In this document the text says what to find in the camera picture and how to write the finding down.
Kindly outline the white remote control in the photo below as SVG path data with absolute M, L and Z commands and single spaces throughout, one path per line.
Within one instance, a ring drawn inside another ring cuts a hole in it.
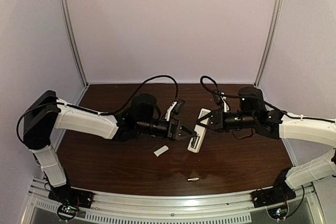
M 193 153 L 198 153 L 200 151 L 200 148 L 202 146 L 203 139 L 206 134 L 206 128 L 202 126 L 195 125 L 194 131 L 196 132 L 196 135 L 191 137 L 190 142 L 188 144 L 187 150 Z

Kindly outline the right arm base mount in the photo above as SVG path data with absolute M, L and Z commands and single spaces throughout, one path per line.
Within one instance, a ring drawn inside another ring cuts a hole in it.
M 251 192 L 254 208 L 279 204 L 296 198 L 296 193 L 285 181 L 275 182 L 272 187 Z

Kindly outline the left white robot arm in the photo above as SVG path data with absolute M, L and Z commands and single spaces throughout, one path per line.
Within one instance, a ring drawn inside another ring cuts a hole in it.
M 43 93 L 18 119 L 23 125 L 19 140 L 33 153 L 51 187 L 58 188 L 68 183 L 50 135 L 54 129 L 70 130 L 96 135 L 117 142 L 126 142 L 139 134 L 162 137 L 176 141 L 196 135 L 180 120 L 178 102 L 174 101 L 165 117 L 155 96 L 143 93 L 131 99 L 131 105 L 122 113 L 100 112 L 66 102 L 55 91 Z

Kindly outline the white battery cover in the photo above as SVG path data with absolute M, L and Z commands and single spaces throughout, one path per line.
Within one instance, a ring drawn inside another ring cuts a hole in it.
M 162 155 L 163 153 L 165 153 L 168 150 L 169 150 L 169 147 L 164 145 L 161 148 L 159 148 L 158 150 L 154 151 L 153 153 L 156 157 L 159 157 L 160 155 Z

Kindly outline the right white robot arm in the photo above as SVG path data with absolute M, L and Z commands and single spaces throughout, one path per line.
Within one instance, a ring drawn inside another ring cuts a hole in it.
M 270 139 L 296 139 L 331 146 L 331 150 L 303 165 L 284 169 L 274 188 L 294 190 L 315 180 L 335 175 L 335 120 L 295 115 L 276 108 L 264 100 L 260 89 L 244 87 L 235 98 L 239 110 L 212 110 L 196 121 L 215 132 L 252 129 Z

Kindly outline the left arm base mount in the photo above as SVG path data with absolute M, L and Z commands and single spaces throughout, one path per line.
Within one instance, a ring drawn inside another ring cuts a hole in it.
M 50 187 L 48 195 L 49 199 L 55 200 L 66 206 L 87 209 L 91 208 L 93 192 L 72 188 L 69 182 L 60 187 L 53 187 L 50 184 L 48 185 Z

